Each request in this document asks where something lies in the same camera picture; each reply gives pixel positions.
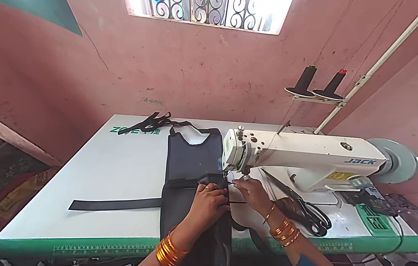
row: bangle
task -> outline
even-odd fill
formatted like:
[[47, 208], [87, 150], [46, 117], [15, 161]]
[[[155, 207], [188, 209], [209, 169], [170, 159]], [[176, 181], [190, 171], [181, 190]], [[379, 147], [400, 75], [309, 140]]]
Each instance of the bangle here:
[[284, 240], [286, 240], [288, 237], [290, 237], [293, 233], [294, 233], [294, 231], [296, 230], [296, 227], [294, 226], [294, 225], [292, 225], [291, 226], [291, 229], [289, 230], [289, 233], [287, 234], [287, 235], [282, 235], [282, 236], [273, 236], [273, 238], [276, 240], [276, 241], [284, 241]]
[[296, 231], [297, 231], [297, 233], [295, 234], [295, 236], [292, 239], [288, 240], [286, 242], [286, 244], [280, 245], [281, 248], [285, 248], [285, 247], [291, 245], [299, 237], [299, 235], [300, 235], [299, 229], [296, 229]]
[[265, 222], [268, 221], [269, 215], [275, 209], [275, 207], [276, 207], [276, 203], [273, 203], [273, 207], [271, 207], [271, 210], [269, 210], [268, 214], [266, 215], [266, 218], [263, 224], [265, 224]]
[[161, 266], [175, 266], [188, 252], [177, 250], [171, 243], [171, 232], [156, 246], [156, 257]]
[[270, 234], [271, 234], [271, 236], [272, 237], [277, 237], [277, 236], [279, 236], [288, 226], [289, 226], [289, 224], [291, 223], [291, 221], [289, 221], [287, 218], [285, 218], [284, 220], [283, 220], [283, 224], [281, 225], [281, 227], [279, 227], [279, 228], [276, 228], [275, 230], [274, 230], [274, 232], [270, 232]]

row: white sewing machine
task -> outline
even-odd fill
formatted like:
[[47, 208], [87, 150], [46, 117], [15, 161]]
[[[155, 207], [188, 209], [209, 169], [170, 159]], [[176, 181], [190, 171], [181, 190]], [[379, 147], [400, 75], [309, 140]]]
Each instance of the white sewing machine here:
[[285, 166], [303, 192], [359, 191], [409, 180], [418, 157], [400, 143], [385, 139], [230, 129], [224, 137], [224, 171], [247, 176], [257, 166]]

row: white pipe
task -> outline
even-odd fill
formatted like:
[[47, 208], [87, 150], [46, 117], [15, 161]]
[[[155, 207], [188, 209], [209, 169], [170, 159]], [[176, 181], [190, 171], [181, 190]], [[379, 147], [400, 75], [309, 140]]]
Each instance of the white pipe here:
[[355, 87], [348, 93], [345, 99], [340, 102], [334, 111], [332, 111], [329, 116], [320, 124], [320, 126], [314, 131], [314, 134], [318, 134], [322, 128], [337, 114], [342, 107], [353, 97], [353, 95], [361, 88], [365, 83], [371, 78], [371, 76], [378, 70], [378, 68], [396, 51], [396, 49], [404, 42], [404, 40], [417, 28], [418, 26], [418, 16], [416, 19], [407, 27], [407, 29], [399, 36], [399, 38], [389, 47], [389, 49], [383, 54], [382, 57], [371, 67], [371, 69], [355, 83]]

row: jack logo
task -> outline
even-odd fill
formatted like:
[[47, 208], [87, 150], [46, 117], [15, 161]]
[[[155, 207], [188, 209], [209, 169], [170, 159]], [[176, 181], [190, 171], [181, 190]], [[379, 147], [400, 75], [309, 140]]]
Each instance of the jack logo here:
[[361, 164], [375, 164], [374, 160], [362, 160], [362, 159], [350, 159], [349, 161], [344, 161], [348, 163], [361, 163]]

